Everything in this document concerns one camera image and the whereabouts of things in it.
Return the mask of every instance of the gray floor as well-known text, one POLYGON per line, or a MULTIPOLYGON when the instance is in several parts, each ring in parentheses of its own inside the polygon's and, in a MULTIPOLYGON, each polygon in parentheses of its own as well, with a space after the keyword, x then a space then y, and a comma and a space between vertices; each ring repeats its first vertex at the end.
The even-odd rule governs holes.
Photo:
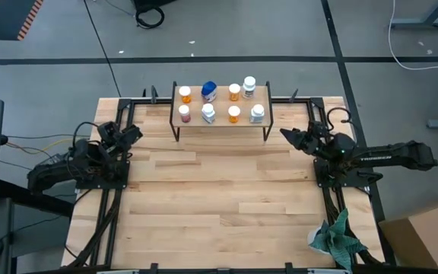
MULTIPOLYGON (((110 1, 133 10, 129 0, 110 1)), ((418 17, 435 1, 398 0, 396 14, 418 17)), ((164 7, 167 18, 155 30, 135 27, 132 17, 104 0, 88 3, 104 48, 113 58, 334 55, 319 0, 179 0, 164 7)), ((344 56, 389 56, 386 35, 391 0, 330 0, 329 4, 344 56)), ((438 31, 396 30, 392 38, 400 56, 438 56, 438 31)), ((0 59, 102 57, 82 0, 45 0, 25 41, 0 41, 0 59)), ((410 72, 394 63, 347 64, 347 68, 368 145, 415 139, 430 145, 438 159, 438 131, 425 127, 426 119, 438 118, 438 70, 410 72)), ((289 95, 296 88, 304 96, 344 95, 335 63, 121 64, 113 69, 126 97, 140 96, 151 85, 160 96, 169 96, 172 81, 202 84, 213 79, 229 84, 246 75, 270 81, 274 95, 289 95)), ((5 102, 4 133, 8 135, 72 133, 80 121, 94 118, 99 97, 115 96, 107 65, 0 66, 0 99, 5 102)), ((43 148, 55 140, 12 141, 43 148)), ((51 152, 65 150, 60 145, 51 152)), ((3 148, 1 159, 32 167, 43 156, 3 148)), ((379 171, 385 175, 379 190, 387 218, 438 203, 438 168, 426 173, 397 167, 379 171)), ((27 184, 26 172, 0 166, 2 179, 21 186, 27 184)), ((53 195, 72 192, 71 183, 52 190, 53 195)), ((27 209, 17 213, 16 227, 51 218, 27 209)), ((17 235, 18 252, 38 250, 20 257, 18 272, 57 268, 67 230, 68 220, 61 218, 17 235)))

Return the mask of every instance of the blue bottle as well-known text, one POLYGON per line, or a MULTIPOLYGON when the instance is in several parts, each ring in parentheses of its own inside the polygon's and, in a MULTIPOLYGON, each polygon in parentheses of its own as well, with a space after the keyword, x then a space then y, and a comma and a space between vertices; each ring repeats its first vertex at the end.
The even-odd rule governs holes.
POLYGON ((207 103, 212 102, 217 95, 217 85, 213 81, 209 81, 202 86, 202 97, 207 103))

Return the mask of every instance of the blue bottle cap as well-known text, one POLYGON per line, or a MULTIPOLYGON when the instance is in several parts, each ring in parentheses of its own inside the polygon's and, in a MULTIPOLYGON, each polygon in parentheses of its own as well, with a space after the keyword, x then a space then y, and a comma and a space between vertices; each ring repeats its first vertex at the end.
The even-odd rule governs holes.
POLYGON ((217 88, 217 85, 213 81, 209 81, 202 86, 202 95, 209 95, 217 88))

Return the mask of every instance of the wooden tabletop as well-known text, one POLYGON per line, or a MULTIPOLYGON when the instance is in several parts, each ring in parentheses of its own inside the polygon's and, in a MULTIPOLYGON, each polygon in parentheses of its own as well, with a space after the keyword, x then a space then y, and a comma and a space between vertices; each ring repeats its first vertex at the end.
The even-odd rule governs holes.
POLYGON ((188 123, 182 122, 179 114, 179 107, 183 105, 182 98, 179 94, 180 86, 175 88, 175 100, 173 110, 173 125, 176 127, 215 127, 215 126, 232 126, 232 127, 266 127, 270 126, 270 104, 268 89, 266 86, 256 86, 254 97, 245 99, 240 94, 238 101, 229 100, 229 87, 219 86, 217 87, 217 96, 212 105, 216 113, 215 121, 213 123, 207 123, 202 119, 202 106, 204 101, 202 100, 201 90, 202 87, 191 86, 192 102, 185 104, 189 106, 191 120, 188 123), (254 105, 261 104, 265 108, 265 117, 261 123, 250 123, 249 116, 251 109, 254 105), (229 122, 229 114, 227 110, 231 106, 238 106, 241 109, 239 121, 237 123, 229 122))
MULTIPOLYGON (((324 97, 325 108, 344 107, 324 97)), ((118 99, 100 99, 95 123, 116 118, 118 99)), ((330 267, 330 256, 312 251, 307 234, 325 216, 313 157, 296 151, 279 129, 306 129, 302 104, 274 104, 267 142, 260 128, 184 128, 175 142, 170 105, 138 105, 135 125, 144 137, 132 148, 128 188, 122 195, 114 269, 330 267)), ((332 113, 336 132, 345 113, 332 113)), ((94 233, 101 190, 75 206, 68 248, 78 253, 94 233)), ((344 188, 351 229, 384 261, 368 196, 344 188)), ((103 262, 107 235, 101 241, 103 262)), ((65 252, 62 265, 73 258, 65 252)))

